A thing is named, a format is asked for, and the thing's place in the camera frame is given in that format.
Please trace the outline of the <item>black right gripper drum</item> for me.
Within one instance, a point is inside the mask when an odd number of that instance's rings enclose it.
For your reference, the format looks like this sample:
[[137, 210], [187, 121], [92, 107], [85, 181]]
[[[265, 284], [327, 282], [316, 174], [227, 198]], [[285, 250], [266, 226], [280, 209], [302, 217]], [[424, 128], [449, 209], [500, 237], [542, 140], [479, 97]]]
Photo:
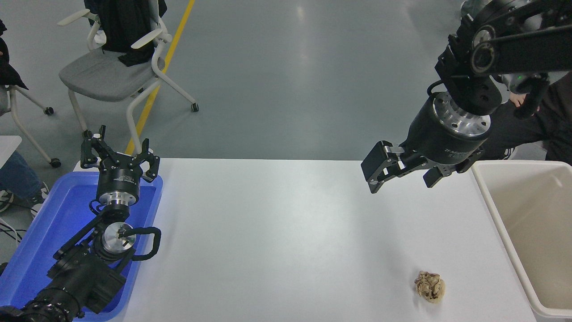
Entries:
[[451, 98], [429, 98], [409, 126], [401, 143], [443, 165], [467, 159], [486, 140], [486, 116], [466, 112]]

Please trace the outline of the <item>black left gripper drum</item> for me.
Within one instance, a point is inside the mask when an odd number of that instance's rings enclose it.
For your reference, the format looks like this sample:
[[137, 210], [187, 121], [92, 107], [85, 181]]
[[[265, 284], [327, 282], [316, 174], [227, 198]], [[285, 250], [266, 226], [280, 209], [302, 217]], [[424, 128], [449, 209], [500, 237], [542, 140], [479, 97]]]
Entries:
[[123, 153], [117, 153], [119, 163], [112, 160], [110, 156], [101, 156], [99, 163], [99, 179], [97, 186], [97, 197], [102, 198], [111, 192], [126, 192], [134, 198], [139, 197], [141, 168], [131, 169], [133, 157]]

